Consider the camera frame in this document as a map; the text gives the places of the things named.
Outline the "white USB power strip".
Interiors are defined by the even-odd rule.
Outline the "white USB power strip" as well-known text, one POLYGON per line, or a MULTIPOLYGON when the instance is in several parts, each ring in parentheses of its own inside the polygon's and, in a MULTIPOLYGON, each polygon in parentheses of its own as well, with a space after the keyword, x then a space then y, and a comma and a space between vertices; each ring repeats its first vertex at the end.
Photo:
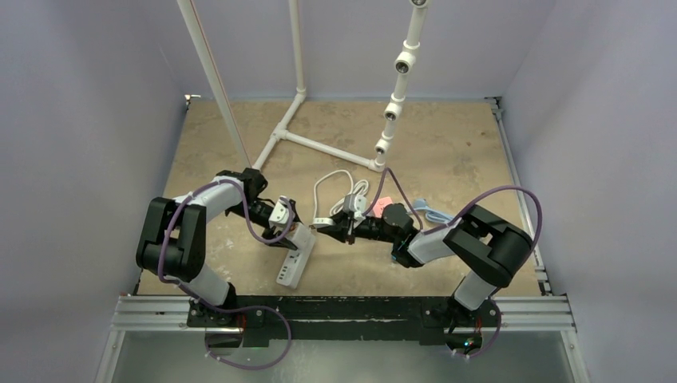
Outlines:
POLYGON ((289 289, 296 289, 303 275, 307 261, 315 245, 316 238, 310 234, 310 237, 301 242, 301 245, 295 251, 288 251, 283 261, 275 282, 280 286, 289 289))

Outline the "pink cube adapter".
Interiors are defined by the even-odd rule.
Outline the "pink cube adapter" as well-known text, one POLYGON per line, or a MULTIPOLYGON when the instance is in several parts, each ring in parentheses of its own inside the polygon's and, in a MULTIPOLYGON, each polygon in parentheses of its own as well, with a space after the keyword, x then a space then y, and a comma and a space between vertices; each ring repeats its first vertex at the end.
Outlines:
POLYGON ((391 197, 386 196, 386 197, 381 197, 376 200, 376 203, 371 210, 371 215, 374 217, 382 217, 382 214, 385 210, 385 208, 393 203, 393 200, 391 197))

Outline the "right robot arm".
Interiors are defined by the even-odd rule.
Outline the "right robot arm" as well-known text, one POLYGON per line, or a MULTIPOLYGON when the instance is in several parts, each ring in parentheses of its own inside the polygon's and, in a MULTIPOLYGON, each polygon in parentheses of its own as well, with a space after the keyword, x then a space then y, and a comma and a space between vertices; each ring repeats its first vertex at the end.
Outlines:
POLYGON ((354 212, 341 211, 316 231, 341 243, 352 244, 357 238, 390 243, 391 257, 405 268, 458 257, 469 273, 452 293, 448 313, 460 325, 470 323, 493 293, 509 286, 533 247, 525 231, 480 205, 470 207, 455 224, 432 233, 414 227, 401 203, 389 204, 381 216, 367 216, 360 222, 354 212))

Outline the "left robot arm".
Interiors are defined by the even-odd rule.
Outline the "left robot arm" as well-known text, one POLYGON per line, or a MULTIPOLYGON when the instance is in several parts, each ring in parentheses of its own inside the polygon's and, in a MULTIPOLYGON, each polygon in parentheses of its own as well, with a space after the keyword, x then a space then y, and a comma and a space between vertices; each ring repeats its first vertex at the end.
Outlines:
POLYGON ((281 196, 276 202, 260 198, 268 185, 258 169, 224 170, 210 183, 188 194, 168 199, 156 197, 148 206, 137 245, 136 264, 165 284, 178 286, 207 307, 207 316, 218 326, 229 326, 238 315, 235 287, 206 263, 207 225, 220 215, 243 218, 255 240, 287 250, 279 283, 295 288, 315 245, 295 201, 281 196))

